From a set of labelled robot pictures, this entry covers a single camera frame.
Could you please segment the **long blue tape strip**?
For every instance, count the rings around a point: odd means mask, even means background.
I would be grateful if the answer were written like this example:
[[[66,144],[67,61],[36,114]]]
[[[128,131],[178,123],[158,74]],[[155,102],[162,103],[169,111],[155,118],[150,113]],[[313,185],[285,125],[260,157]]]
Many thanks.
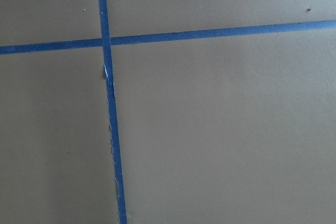
[[[116,96],[114,90],[113,62],[111,52],[111,39],[109,31],[109,15],[107,0],[98,0],[101,26],[101,39],[104,57],[104,71],[106,74],[106,88],[109,110],[109,124],[111,134],[111,149],[114,166],[114,178],[117,187],[117,206],[119,223],[127,223],[127,211],[124,196],[121,151],[119,142],[118,118]]]

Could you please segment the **crossing blue tape strip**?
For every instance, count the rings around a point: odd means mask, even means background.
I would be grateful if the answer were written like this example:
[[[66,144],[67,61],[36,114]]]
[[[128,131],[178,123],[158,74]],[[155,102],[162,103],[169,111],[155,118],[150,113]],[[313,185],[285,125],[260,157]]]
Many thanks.
[[[81,48],[108,48],[111,46],[147,44],[192,39],[207,39],[219,37],[233,37],[244,35],[288,33],[294,31],[335,29],[335,20],[319,20],[312,22],[283,23],[257,26],[230,27],[218,29],[204,29],[180,31],[173,33],[158,33],[146,35],[117,36],[95,39],[67,40],[43,42],[25,45],[1,46],[1,55],[22,54],[30,52],[59,51]]]

